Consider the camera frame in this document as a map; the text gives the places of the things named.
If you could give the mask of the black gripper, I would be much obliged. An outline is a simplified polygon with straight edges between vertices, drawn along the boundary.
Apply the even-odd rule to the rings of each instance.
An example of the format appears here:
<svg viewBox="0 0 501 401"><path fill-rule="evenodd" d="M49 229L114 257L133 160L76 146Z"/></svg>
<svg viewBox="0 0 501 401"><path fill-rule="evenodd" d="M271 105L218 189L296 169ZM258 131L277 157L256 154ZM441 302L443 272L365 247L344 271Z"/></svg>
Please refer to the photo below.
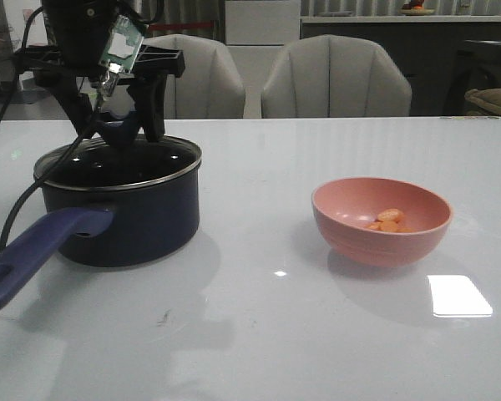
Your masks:
<svg viewBox="0 0 501 401"><path fill-rule="evenodd" d="M154 21L139 15L125 1L43 1L41 12L53 35L53 44L26 46L13 54L16 74L51 72L60 76L49 92L71 121L78 135L93 137L91 101L77 86L75 77L85 77L100 88L115 86L121 79L133 80L127 92L148 142L159 142L165 133L164 92L167 75L185 71L183 52L147 45L144 41L132 73L116 74L99 65L114 20L124 15L147 26Z"/></svg>

